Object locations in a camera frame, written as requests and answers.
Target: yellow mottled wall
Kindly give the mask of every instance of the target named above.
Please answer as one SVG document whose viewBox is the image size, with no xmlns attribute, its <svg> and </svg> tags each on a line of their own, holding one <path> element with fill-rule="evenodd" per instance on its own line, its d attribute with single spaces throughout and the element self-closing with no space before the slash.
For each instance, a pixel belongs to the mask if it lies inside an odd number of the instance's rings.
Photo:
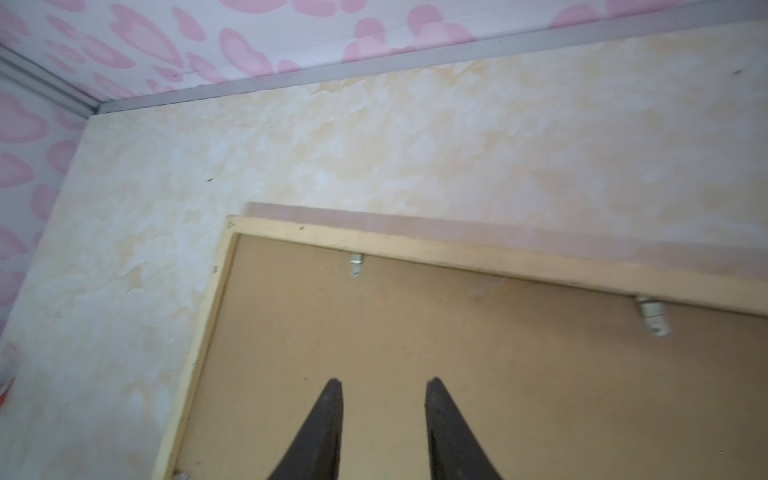
<svg viewBox="0 0 768 480">
<path fill-rule="evenodd" d="M 766 22 L 92 117 L 4 338 L 22 366 L 0 474 L 148 475 L 223 218 L 246 202 L 765 267 L 766 152 Z"/>
</svg>

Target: pink heart pattern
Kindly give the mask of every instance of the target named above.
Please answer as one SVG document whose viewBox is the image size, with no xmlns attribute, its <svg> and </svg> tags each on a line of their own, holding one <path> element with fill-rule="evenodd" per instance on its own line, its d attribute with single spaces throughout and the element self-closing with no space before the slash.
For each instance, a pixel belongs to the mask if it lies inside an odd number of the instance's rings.
<svg viewBox="0 0 768 480">
<path fill-rule="evenodd" d="M 289 0 L 219 0 L 222 5 L 237 12 L 267 13 L 287 5 Z M 313 17 L 333 17 L 339 10 L 357 13 L 366 6 L 366 0 L 290 0 L 297 13 Z"/>
<path fill-rule="evenodd" d="M 16 35 L 13 35 L 8 29 L 0 25 L 0 45 L 10 48 L 22 43 Z"/>
<path fill-rule="evenodd" d="M 59 55 L 61 55 L 62 57 L 66 58 L 69 61 L 73 61 L 74 63 L 79 63 L 79 64 L 85 63 L 85 57 L 80 55 L 80 53 L 74 48 L 71 48 L 67 45 L 56 43 L 50 40 L 45 40 L 45 44 L 51 50 L 58 53 Z"/>
<path fill-rule="evenodd" d="M 95 88 L 93 88 L 93 87 L 91 87 L 89 85 L 78 83 L 76 81 L 72 82 L 72 84 L 79 91 L 83 92 L 84 94 L 88 95 L 91 98 L 95 98 L 98 101 L 107 101 L 107 100 L 109 100 L 109 97 L 107 97 L 107 95 L 101 93 L 100 91 L 96 90 Z"/>
<path fill-rule="evenodd" d="M 38 219 L 47 222 L 56 203 L 56 197 L 58 197 L 58 190 L 54 190 L 46 184 L 37 184 L 32 191 L 29 206 Z"/>
<path fill-rule="evenodd" d="M 45 161 L 58 173 L 66 175 L 77 147 L 77 144 L 72 140 L 58 141 L 45 152 Z"/>
<path fill-rule="evenodd" d="M 571 5 L 563 8 L 552 19 L 549 28 L 570 27 L 581 23 L 596 22 L 600 20 L 600 14 L 592 5 Z"/>
<path fill-rule="evenodd" d="M 261 77 L 274 73 L 269 58 L 253 50 L 248 41 L 232 28 L 225 28 L 219 33 L 219 46 L 232 66 L 246 75 Z"/>
<path fill-rule="evenodd" d="M 0 142 L 19 144 L 43 138 L 48 122 L 24 108 L 13 95 L 0 92 Z"/>
<path fill-rule="evenodd" d="M 609 17 L 627 17 L 674 7 L 678 0 L 605 0 Z"/>
<path fill-rule="evenodd" d="M 85 0 L 43 0 L 54 7 L 59 7 L 67 12 L 82 12 L 85 10 Z"/>
<path fill-rule="evenodd" d="M 299 70 L 301 70 L 301 67 L 295 61 L 280 60 L 279 62 L 277 62 L 278 73 L 289 73 L 291 71 L 299 71 Z"/>
<path fill-rule="evenodd" d="M 162 85 L 158 84 L 155 80 L 151 78 L 145 81 L 145 84 L 147 84 L 149 89 L 152 90 L 152 93 L 155 93 L 155 94 L 162 94 L 169 91 L 176 91 L 176 89 L 173 87 L 163 87 Z"/>
<path fill-rule="evenodd" d="M 27 246 L 19 240 L 15 233 L 7 228 L 0 227 L 0 260 L 24 255 L 27 251 Z"/>
<path fill-rule="evenodd" d="M 173 7 L 170 12 L 176 18 L 176 22 L 179 24 L 179 32 L 183 36 L 195 41 L 205 40 L 206 36 L 203 27 L 197 23 L 197 20 L 192 15 L 178 7 Z"/>
<path fill-rule="evenodd" d="M 118 85 L 110 78 L 105 77 L 102 74 L 94 73 L 94 80 L 96 80 L 96 83 L 99 87 L 102 87 L 104 91 L 108 92 L 112 98 L 131 98 L 136 97 L 137 95 Z"/>
<path fill-rule="evenodd" d="M 446 23 L 440 10 L 432 5 L 421 5 L 411 10 L 408 26 L 415 37 L 413 48 L 417 50 L 477 40 L 458 23 Z"/>
<path fill-rule="evenodd" d="M 112 14 L 117 21 L 110 27 L 125 43 L 177 67 L 184 66 L 174 43 L 149 18 L 119 3 L 112 5 Z"/>
<path fill-rule="evenodd" d="M 181 77 L 181 74 L 175 71 L 173 68 L 165 68 L 165 67 L 158 67 L 157 65 L 152 65 L 152 70 L 155 70 L 157 74 L 160 75 L 162 78 L 165 78 L 166 80 L 172 81 L 174 83 L 183 80 L 183 78 Z"/>
<path fill-rule="evenodd" d="M 76 121 L 71 114 L 20 86 L 3 82 L 2 89 L 0 333 L 8 317 L 8 307 L 15 301 L 24 281 L 25 274 L 18 271 L 18 266 L 27 265 L 37 247 L 55 203 L 56 188 L 63 180 L 84 127 L 82 121 Z"/>
<path fill-rule="evenodd" d="M 61 70 L 66 71 L 67 73 L 78 73 L 77 70 L 74 69 L 74 67 L 70 67 L 67 62 L 61 60 L 56 55 L 51 55 L 49 53 L 45 54 L 45 57 L 51 61 L 53 65 L 56 65 Z"/>
<path fill-rule="evenodd" d="M 133 68 L 136 63 L 96 37 L 83 37 L 83 53 L 91 60 L 112 68 Z"/>
<path fill-rule="evenodd" d="M 10 28 L 16 33 L 20 33 L 28 37 L 32 36 L 32 34 L 29 33 L 27 22 L 25 22 L 23 18 L 16 15 L 10 8 L 6 7 L 5 5 L 0 5 L 0 25 Z"/>
<path fill-rule="evenodd" d="M 192 71 L 200 75 L 202 79 L 208 80 L 212 84 L 219 84 L 227 81 L 227 79 L 219 73 L 216 67 L 205 58 L 194 53 L 187 53 L 187 61 L 189 61 Z"/>
<path fill-rule="evenodd" d="M 70 130 L 80 131 L 83 128 L 85 128 L 85 122 L 76 120 L 72 117 L 72 115 L 65 113 L 59 109 L 55 109 L 53 114 L 54 120 L 56 120 L 56 123 L 61 125 L 64 128 L 68 128 Z"/>
<path fill-rule="evenodd" d="M 35 171 L 10 152 L 0 151 L 0 189 L 18 187 L 35 179 Z"/>
<path fill-rule="evenodd" d="M 72 25 L 69 25 L 64 20 L 61 20 L 59 17 L 55 17 L 53 15 L 46 15 L 45 19 L 48 20 L 48 23 L 51 25 L 51 27 L 58 30 L 59 33 L 61 33 L 66 38 L 69 38 L 70 40 L 80 40 L 80 33 L 78 30 Z"/>
<path fill-rule="evenodd" d="M 344 50 L 342 61 L 358 61 L 389 54 L 384 24 L 375 18 L 364 18 L 357 22 L 355 38 Z"/>
</svg>

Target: textured wall paint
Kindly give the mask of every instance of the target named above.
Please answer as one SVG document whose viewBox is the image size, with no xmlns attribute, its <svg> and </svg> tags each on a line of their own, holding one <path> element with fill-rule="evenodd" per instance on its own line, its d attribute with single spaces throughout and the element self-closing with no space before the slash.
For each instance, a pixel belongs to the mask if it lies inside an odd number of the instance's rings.
<svg viewBox="0 0 768 480">
<path fill-rule="evenodd" d="M 765 249 L 767 47 L 751 22 L 93 117 L 6 330 L 0 474 L 146 478 L 248 201 Z"/>
<path fill-rule="evenodd" d="M 0 336 L 83 128 L 0 78 Z"/>
<path fill-rule="evenodd" d="M 0 0 L 0 44 L 116 99 L 701 1 Z"/>
</svg>

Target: metal bracket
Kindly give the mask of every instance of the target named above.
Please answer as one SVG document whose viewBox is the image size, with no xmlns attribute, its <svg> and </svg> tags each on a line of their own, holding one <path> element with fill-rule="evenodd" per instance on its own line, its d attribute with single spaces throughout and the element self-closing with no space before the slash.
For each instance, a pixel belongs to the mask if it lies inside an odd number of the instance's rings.
<svg viewBox="0 0 768 480">
<path fill-rule="evenodd" d="M 352 264 L 352 276 L 360 276 L 360 271 L 362 270 L 362 254 L 353 253 L 349 263 Z"/>
<path fill-rule="evenodd" d="M 649 296 L 639 296 L 636 298 L 637 306 L 640 307 L 640 314 L 643 321 L 650 331 L 658 337 L 670 334 L 670 324 L 664 318 L 664 303 L 654 300 Z"/>
</svg>

